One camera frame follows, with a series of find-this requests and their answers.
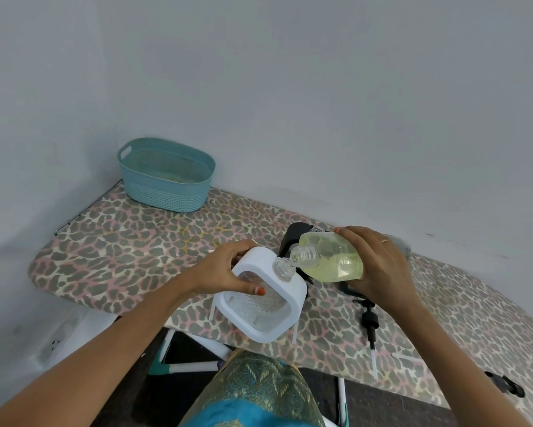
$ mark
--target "plastic refill bottle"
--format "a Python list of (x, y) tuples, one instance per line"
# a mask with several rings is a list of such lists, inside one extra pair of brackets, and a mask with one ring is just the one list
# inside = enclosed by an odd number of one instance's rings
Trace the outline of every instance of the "plastic refill bottle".
[(290, 258), (279, 258), (278, 274), (292, 275), (299, 267), (321, 282), (340, 282), (362, 277), (363, 263), (349, 241), (333, 232), (306, 232), (292, 248)]

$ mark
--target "teal fabric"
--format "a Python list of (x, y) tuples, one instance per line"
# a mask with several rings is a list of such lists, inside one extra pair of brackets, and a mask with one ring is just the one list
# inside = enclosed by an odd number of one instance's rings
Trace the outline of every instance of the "teal fabric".
[(203, 409), (182, 427), (312, 427), (311, 423), (277, 417), (243, 399), (221, 400)]
[(237, 350), (187, 411), (181, 427), (323, 427), (295, 366)]

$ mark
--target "plastic basket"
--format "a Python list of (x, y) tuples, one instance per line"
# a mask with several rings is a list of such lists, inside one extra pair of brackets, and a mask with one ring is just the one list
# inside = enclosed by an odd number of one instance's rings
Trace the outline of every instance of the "plastic basket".
[(119, 150), (118, 159), (128, 196), (180, 213), (201, 208), (215, 170), (207, 153), (158, 138), (133, 139)]

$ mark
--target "yellow liquid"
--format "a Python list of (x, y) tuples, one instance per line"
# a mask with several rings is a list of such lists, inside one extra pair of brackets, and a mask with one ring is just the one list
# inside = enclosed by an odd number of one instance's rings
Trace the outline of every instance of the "yellow liquid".
[(300, 237), (299, 246), (315, 246), (318, 261), (313, 267), (300, 268), (321, 282), (341, 282), (362, 278), (363, 263), (355, 248), (333, 232), (307, 232)]

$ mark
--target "floor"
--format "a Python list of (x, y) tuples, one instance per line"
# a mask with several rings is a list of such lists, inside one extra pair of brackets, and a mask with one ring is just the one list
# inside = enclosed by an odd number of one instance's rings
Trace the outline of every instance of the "floor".
[[(160, 331), (144, 356), (130, 369), (96, 417), (93, 427), (174, 427), (180, 422), (214, 373), (147, 376), (165, 335), (166, 330)], [(165, 361), (182, 363), (214, 359), (213, 354), (177, 332)], [(336, 379), (310, 369), (301, 369), (301, 372), (322, 414), (336, 422)], [(352, 427), (458, 426), (449, 409), (367, 385), (346, 381), (346, 394)]]

